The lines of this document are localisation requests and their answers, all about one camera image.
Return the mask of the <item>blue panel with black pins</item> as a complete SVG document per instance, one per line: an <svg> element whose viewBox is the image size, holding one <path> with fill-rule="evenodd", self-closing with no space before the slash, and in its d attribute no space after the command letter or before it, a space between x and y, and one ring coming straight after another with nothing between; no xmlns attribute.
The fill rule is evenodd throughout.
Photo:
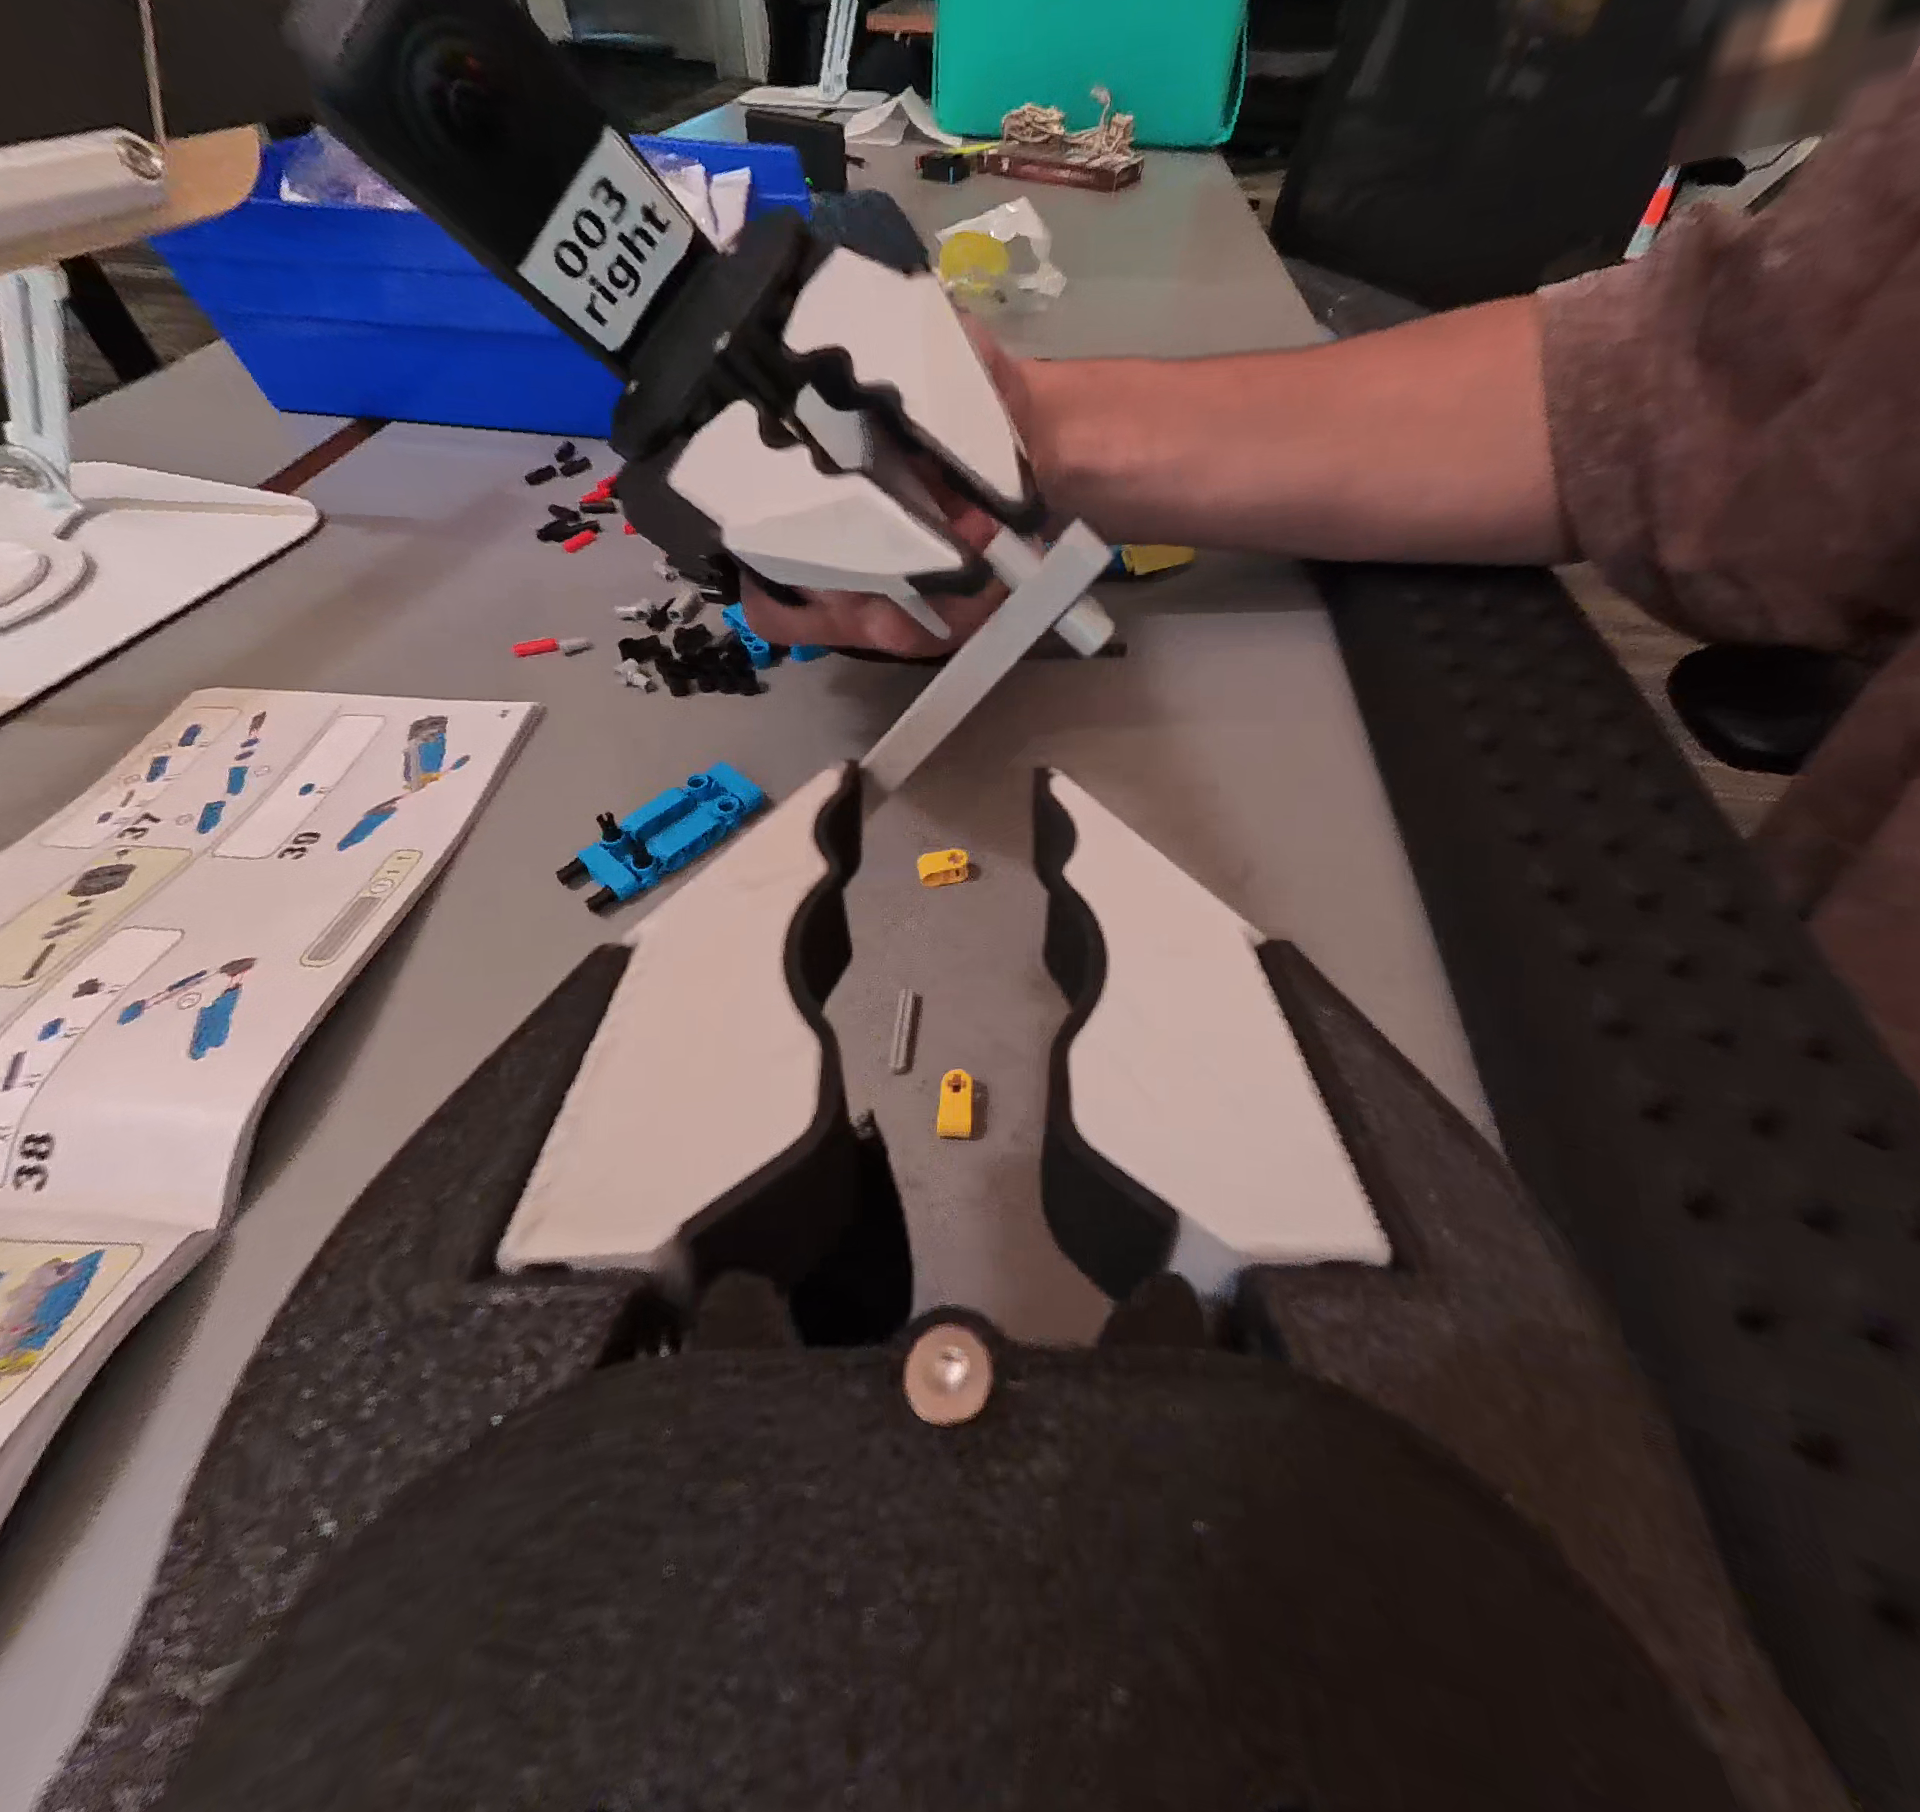
<svg viewBox="0 0 1920 1812"><path fill-rule="evenodd" d="M586 886L591 912L611 912L705 857L763 808L766 790L716 761L626 814L599 812L595 836L558 868L558 880Z"/></svg>

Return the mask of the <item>person's right hand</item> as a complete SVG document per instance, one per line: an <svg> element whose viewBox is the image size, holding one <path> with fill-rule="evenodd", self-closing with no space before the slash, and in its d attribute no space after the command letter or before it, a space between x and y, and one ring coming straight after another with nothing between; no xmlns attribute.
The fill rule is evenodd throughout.
<svg viewBox="0 0 1920 1812"><path fill-rule="evenodd" d="M997 391L1021 429L1045 502L1069 518L1093 518L1099 484L1090 477L1087 453L1096 453L1096 429L1087 423L1084 375L1091 359L1021 359L1002 349L978 321L969 324L973 345L988 359ZM985 623L1012 589L995 573L962 594L934 594L926 616L934 623L881 594L799 589L780 598L772 585L745 571L739 600L755 632L780 647L819 644L862 648L895 657L943 657Z"/></svg>

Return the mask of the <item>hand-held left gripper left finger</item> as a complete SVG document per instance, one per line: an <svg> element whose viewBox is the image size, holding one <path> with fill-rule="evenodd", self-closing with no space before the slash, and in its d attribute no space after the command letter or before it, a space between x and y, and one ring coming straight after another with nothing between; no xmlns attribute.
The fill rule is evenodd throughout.
<svg viewBox="0 0 1920 1812"><path fill-rule="evenodd" d="M685 1306L752 1270L799 1312L908 1312L899 1189L829 1027L862 822L860 768L830 763L625 939L496 1270L628 1274Z"/></svg>

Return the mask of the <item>instruction booklet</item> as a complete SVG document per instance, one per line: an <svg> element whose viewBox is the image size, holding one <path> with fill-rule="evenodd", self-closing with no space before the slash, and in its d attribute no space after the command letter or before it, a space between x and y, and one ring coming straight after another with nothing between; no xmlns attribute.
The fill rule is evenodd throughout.
<svg viewBox="0 0 1920 1812"><path fill-rule="evenodd" d="M3 857L3 1513L232 1223L275 1086L535 702L202 688Z"/></svg>

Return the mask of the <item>pile of small building pieces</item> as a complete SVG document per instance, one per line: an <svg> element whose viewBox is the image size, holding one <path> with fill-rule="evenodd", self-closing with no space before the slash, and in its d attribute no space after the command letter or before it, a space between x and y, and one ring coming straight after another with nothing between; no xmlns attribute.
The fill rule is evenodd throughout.
<svg viewBox="0 0 1920 1812"><path fill-rule="evenodd" d="M553 449L521 474L521 481L544 494L536 539L552 550L586 550L603 532L637 535L615 497L615 477L595 469L593 454L574 439ZM619 634L613 641L613 672L648 694L761 694L766 674L780 663L808 663L838 655L835 647L782 647L766 641L734 600L711 589L685 583L668 562L657 562L668 587L663 598L634 598L613 607Z"/></svg>

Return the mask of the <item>long grey building beam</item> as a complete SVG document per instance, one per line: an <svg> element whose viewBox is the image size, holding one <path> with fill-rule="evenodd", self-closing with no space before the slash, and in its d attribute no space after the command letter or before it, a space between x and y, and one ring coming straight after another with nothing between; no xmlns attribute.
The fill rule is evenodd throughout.
<svg viewBox="0 0 1920 1812"><path fill-rule="evenodd" d="M864 815L899 790L1033 648L1014 634L1000 606L858 761Z"/></svg>

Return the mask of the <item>black office chair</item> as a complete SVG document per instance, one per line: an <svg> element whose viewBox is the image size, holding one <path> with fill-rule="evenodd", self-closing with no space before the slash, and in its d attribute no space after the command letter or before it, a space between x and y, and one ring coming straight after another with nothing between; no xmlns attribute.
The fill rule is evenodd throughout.
<svg viewBox="0 0 1920 1812"><path fill-rule="evenodd" d="M1277 249L1428 308L1620 257L1726 0L1353 0Z"/></svg>

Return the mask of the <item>clear plastic bag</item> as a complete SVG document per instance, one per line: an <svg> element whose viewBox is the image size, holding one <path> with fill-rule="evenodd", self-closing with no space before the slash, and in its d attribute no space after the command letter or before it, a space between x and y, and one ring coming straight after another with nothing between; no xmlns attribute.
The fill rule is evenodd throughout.
<svg viewBox="0 0 1920 1812"><path fill-rule="evenodd" d="M648 162L696 218L707 240L732 245L750 214L752 170L710 166L680 154L656 153ZM313 129L286 143L275 193L281 202L359 211L416 211L418 207L344 143Z"/></svg>

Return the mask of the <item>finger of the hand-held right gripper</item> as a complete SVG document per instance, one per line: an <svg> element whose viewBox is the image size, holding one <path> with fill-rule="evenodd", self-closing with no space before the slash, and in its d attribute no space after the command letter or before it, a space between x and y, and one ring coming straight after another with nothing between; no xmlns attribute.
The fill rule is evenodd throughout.
<svg viewBox="0 0 1920 1812"><path fill-rule="evenodd" d="M929 268L825 250L785 316L782 349L822 395L876 419L997 526L1043 527L1021 429Z"/></svg>
<svg viewBox="0 0 1920 1812"><path fill-rule="evenodd" d="M901 598L953 590L974 567L970 550L869 475L763 441L752 406L727 406L696 432L665 481L722 550L780 587Z"/></svg>

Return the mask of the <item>white laptop stand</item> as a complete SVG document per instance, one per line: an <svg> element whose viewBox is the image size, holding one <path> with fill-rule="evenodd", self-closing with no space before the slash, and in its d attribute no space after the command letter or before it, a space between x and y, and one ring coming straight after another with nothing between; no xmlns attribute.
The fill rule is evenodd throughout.
<svg viewBox="0 0 1920 1812"><path fill-rule="evenodd" d="M3 153L3 715L90 670L319 526L275 490L78 458L63 261L234 209L254 124L166 139L114 124Z"/></svg>

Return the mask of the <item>small black box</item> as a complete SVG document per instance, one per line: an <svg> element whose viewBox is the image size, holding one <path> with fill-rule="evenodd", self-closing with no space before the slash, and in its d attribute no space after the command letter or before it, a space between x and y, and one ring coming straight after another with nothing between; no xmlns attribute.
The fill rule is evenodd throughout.
<svg viewBox="0 0 1920 1812"><path fill-rule="evenodd" d="M744 124L750 142L788 146L797 154L808 191L850 189L847 133L840 119L779 104L745 104Z"/></svg>

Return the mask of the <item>short grey connector piece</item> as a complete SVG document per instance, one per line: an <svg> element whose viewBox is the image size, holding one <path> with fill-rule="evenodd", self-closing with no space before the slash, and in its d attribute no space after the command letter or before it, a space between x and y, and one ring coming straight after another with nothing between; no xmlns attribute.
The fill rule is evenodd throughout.
<svg viewBox="0 0 1920 1812"><path fill-rule="evenodd" d="M1108 567L1110 546L1084 519L1069 522L1049 540L1002 527L984 557L1006 587L1000 612L1024 647L1059 643L1079 657L1110 647L1114 619L1091 594Z"/></svg>

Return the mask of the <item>yellow roll in plastic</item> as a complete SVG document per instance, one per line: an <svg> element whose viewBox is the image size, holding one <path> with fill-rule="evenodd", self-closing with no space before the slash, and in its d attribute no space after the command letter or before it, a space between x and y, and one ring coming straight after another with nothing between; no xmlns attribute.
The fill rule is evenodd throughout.
<svg viewBox="0 0 1920 1812"><path fill-rule="evenodd" d="M947 297L973 308L1037 308L1069 287L1049 227L1024 193L941 227L934 267Z"/></svg>

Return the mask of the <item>teal green box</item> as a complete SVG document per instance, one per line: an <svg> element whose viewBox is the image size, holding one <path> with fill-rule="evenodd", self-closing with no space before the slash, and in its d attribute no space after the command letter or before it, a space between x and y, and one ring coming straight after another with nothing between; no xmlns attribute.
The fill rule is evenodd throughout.
<svg viewBox="0 0 1920 1812"><path fill-rule="evenodd" d="M1235 128L1251 0L935 0L930 108L985 135L1022 104L1086 123L1091 93L1146 146L1217 146Z"/></svg>

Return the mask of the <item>black perforated pad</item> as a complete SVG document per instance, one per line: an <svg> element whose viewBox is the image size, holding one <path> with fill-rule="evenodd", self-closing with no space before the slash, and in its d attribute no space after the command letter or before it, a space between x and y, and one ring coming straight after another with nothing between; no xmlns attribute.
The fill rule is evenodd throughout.
<svg viewBox="0 0 1920 1812"><path fill-rule="evenodd" d="M1916 1087L1552 573L1309 575L1508 1162L1849 1798L1916 1808Z"/></svg>

